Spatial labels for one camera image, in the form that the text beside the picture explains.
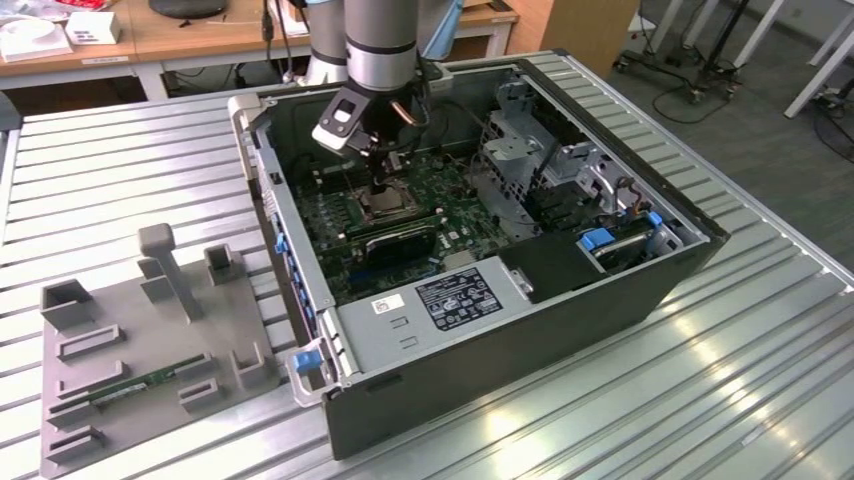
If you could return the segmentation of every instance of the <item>green circuit board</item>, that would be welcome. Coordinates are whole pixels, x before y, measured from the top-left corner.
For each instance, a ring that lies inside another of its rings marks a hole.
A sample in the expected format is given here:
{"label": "green circuit board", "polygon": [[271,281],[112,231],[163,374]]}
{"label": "green circuit board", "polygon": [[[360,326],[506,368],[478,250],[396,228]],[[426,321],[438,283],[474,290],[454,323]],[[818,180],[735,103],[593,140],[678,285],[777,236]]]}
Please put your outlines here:
{"label": "green circuit board", "polygon": [[[352,187],[350,180],[342,191],[299,196],[298,210],[339,304],[481,260],[510,244],[470,188],[467,167],[461,160],[435,157],[404,164],[386,180],[396,207],[386,211],[371,210],[367,187]],[[366,251],[378,239],[408,232],[427,237],[435,233],[430,254],[380,269],[366,268]]]}

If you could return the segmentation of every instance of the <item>white sticker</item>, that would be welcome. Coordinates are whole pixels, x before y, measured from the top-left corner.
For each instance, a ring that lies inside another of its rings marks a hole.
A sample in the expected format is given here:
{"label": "white sticker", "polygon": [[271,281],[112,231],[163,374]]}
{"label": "white sticker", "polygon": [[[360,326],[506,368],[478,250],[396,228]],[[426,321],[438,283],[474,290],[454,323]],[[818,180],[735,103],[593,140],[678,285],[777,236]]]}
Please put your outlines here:
{"label": "white sticker", "polygon": [[391,312],[395,308],[400,308],[404,305],[403,297],[396,293],[379,300],[374,300],[371,305],[374,306],[374,313],[379,315],[380,313]]}
{"label": "white sticker", "polygon": [[130,59],[128,57],[102,57],[102,58],[87,58],[86,60],[82,60],[82,63],[84,65],[99,65],[102,63],[122,63],[122,62],[127,62]]}

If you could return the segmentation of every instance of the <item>gray floor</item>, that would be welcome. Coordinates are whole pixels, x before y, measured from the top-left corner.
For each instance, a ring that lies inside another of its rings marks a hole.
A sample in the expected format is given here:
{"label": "gray floor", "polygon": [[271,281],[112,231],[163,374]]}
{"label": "gray floor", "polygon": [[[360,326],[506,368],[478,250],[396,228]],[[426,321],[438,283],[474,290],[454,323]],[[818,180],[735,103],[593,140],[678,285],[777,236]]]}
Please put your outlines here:
{"label": "gray floor", "polygon": [[[662,52],[677,43],[694,5],[686,2],[673,29],[673,38]],[[655,22],[662,17],[669,0],[643,0],[643,13]],[[718,12],[706,27],[698,47],[707,53],[715,33],[726,20],[729,9]],[[734,59],[746,43],[757,20],[745,17],[733,35],[725,58]],[[789,120],[783,110],[805,87],[815,69],[806,65],[817,46],[781,30],[771,30],[759,45],[751,62],[742,70],[745,88],[731,103],[699,125],[681,125],[655,113],[655,96],[679,84],[658,73],[634,66],[626,74],[613,73],[610,83],[685,143],[723,171],[726,175],[765,203],[771,210],[827,251],[854,269],[854,165],[847,163],[819,142],[813,131],[811,107]],[[842,67],[830,85],[841,86],[854,75]],[[718,98],[693,106],[678,96],[662,99],[659,107],[673,117],[698,118],[718,104]],[[854,120],[846,121],[854,132]],[[831,126],[819,123],[827,139],[846,148]]]}

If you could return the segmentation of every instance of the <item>wall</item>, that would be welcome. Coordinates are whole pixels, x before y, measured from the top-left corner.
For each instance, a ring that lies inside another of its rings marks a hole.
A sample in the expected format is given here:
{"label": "wall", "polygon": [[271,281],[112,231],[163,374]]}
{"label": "wall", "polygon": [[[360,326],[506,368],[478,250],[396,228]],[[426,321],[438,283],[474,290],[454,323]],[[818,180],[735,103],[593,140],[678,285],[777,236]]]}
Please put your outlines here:
{"label": "wall", "polygon": [[[773,0],[753,0],[749,8],[765,13]],[[787,0],[777,14],[777,21],[823,42],[854,8],[843,0]]]}

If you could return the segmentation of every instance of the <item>white box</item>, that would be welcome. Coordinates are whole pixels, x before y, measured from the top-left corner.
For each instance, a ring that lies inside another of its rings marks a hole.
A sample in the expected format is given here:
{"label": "white box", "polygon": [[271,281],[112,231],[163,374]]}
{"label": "white box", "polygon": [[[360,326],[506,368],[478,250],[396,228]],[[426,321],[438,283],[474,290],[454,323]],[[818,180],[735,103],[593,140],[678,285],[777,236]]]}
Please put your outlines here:
{"label": "white box", "polygon": [[0,54],[7,63],[67,53],[72,53],[71,45],[68,45],[63,27],[59,25],[54,28],[54,33],[35,40],[5,34],[0,36]]}
{"label": "white box", "polygon": [[74,12],[68,17],[66,34],[75,45],[116,44],[120,32],[114,12]]}

